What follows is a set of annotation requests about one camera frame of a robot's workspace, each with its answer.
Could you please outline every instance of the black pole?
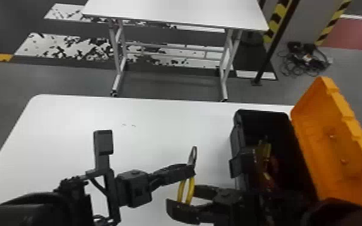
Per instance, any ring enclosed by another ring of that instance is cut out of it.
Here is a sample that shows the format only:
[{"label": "black pole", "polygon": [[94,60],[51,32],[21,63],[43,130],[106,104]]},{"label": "black pole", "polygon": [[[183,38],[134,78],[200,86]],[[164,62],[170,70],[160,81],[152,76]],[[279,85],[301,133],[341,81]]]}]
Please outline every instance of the black pole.
[{"label": "black pole", "polygon": [[270,62],[271,57],[273,56],[273,54],[279,44],[279,41],[281,40],[282,35],[285,32],[287,25],[289,24],[290,19],[292,18],[293,14],[295,13],[295,10],[299,4],[299,1],[300,0],[292,0],[290,7],[287,9],[286,16],[282,20],[282,24],[279,27],[278,32],[276,33],[276,35],[274,37],[274,41],[272,41],[271,47],[269,48],[268,52],[266,53],[264,63],[262,64],[260,70],[258,71],[257,76],[251,80],[252,85],[261,85],[262,74],[264,74],[266,66]]},{"label": "black pole", "polygon": [[263,9],[265,5],[265,0],[260,0],[259,2],[260,8]]}]

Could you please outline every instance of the red floor area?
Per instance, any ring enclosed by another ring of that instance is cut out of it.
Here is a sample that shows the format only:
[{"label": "red floor area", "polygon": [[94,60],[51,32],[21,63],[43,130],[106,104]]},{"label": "red floor area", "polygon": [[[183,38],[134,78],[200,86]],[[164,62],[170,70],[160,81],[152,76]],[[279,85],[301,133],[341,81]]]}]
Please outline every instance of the red floor area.
[{"label": "red floor area", "polygon": [[362,20],[341,18],[322,46],[362,50]]}]

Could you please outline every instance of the table leg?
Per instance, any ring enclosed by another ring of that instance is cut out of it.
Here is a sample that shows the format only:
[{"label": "table leg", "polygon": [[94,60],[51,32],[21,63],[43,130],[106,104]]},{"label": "table leg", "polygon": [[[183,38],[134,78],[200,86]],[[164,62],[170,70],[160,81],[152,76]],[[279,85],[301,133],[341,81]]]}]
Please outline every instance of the table leg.
[{"label": "table leg", "polygon": [[[229,96],[227,94],[226,82],[227,82],[227,78],[229,77],[230,69],[233,65],[233,60],[235,59],[237,49],[240,44],[240,39],[241,39],[242,33],[243,33],[243,30],[238,31],[237,37],[236,37],[234,43],[232,42],[233,30],[230,29],[226,35],[224,51],[222,54],[222,58],[220,60],[220,65],[219,65],[219,79],[220,79],[220,88],[221,88],[221,92],[222,92],[221,102],[226,102],[229,99]],[[223,64],[224,64],[225,56],[228,52],[230,55],[227,60],[226,67],[224,68]]]},{"label": "table leg", "polygon": [[[113,97],[118,96],[119,86],[124,76],[124,68],[127,59],[127,50],[126,50],[126,42],[125,42],[125,35],[123,29],[123,22],[122,20],[117,20],[119,29],[115,30],[114,27],[114,20],[108,19],[108,26],[109,26],[109,39],[112,44],[112,49],[114,51],[114,61],[115,61],[115,69],[116,69],[116,77],[114,80],[114,85],[112,86],[111,95]],[[122,44],[122,59],[119,60],[119,50],[118,45]]]}]

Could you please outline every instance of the metal table frame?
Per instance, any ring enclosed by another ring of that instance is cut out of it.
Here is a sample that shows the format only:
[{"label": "metal table frame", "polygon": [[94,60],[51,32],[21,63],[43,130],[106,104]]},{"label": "metal table frame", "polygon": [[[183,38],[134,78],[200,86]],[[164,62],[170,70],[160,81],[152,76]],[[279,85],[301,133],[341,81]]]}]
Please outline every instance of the metal table frame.
[{"label": "metal table frame", "polygon": [[[129,53],[137,53],[141,55],[155,55],[157,53],[144,52],[145,47],[165,47],[169,49],[181,49],[181,50],[195,50],[195,51],[203,51],[204,57],[197,56],[175,56],[175,55],[167,55],[167,57],[182,57],[182,58],[198,58],[205,60],[214,60],[219,61],[219,81],[221,87],[221,102],[226,102],[229,98],[227,94],[227,78],[229,77],[233,60],[236,56],[237,49],[239,47],[241,35],[243,33],[242,29],[225,29],[226,39],[224,43],[223,50],[209,50],[205,48],[199,47],[181,47],[181,46],[165,46],[159,44],[147,44],[141,42],[126,42],[125,34],[124,34],[124,26],[122,19],[108,19],[108,28],[109,28],[109,39],[112,44],[112,48],[114,50],[114,61],[117,75],[115,77],[114,85],[112,86],[111,95],[113,97],[118,96],[119,88],[122,83],[122,79],[124,78],[124,71],[126,69],[126,60],[128,59],[127,55]],[[126,49],[126,46],[136,45],[142,46],[141,52],[129,52]],[[217,52],[222,53],[220,59],[218,58],[208,58],[208,52]]]}]

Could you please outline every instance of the wire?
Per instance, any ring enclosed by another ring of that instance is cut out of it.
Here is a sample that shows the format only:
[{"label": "wire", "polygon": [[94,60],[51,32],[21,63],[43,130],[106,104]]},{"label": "wire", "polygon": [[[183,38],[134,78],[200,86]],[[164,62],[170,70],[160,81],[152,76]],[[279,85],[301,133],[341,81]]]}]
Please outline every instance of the wire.
[{"label": "wire", "polygon": [[312,66],[311,64],[301,64],[298,63],[299,61],[299,57],[298,55],[295,55],[294,53],[291,53],[287,50],[282,50],[279,51],[277,53],[278,57],[283,58],[282,63],[279,65],[279,71],[285,75],[285,76],[290,76],[290,77],[298,77],[298,76],[302,76],[302,75],[308,75],[311,77],[316,77],[318,76],[321,72],[323,72],[328,66],[330,66],[330,63],[328,62],[328,58],[327,56],[321,52],[318,48],[315,49],[315,51],[317,53],[319,53],[322,58],[324,59],[323,61],[320,60],[319,57],[317,57],[316,55],[312,55],[311,57],[314,60],[317,60],[319,62],[321,62],[321,64],[323,65],[323,69],[316,67],[316,66]]}]

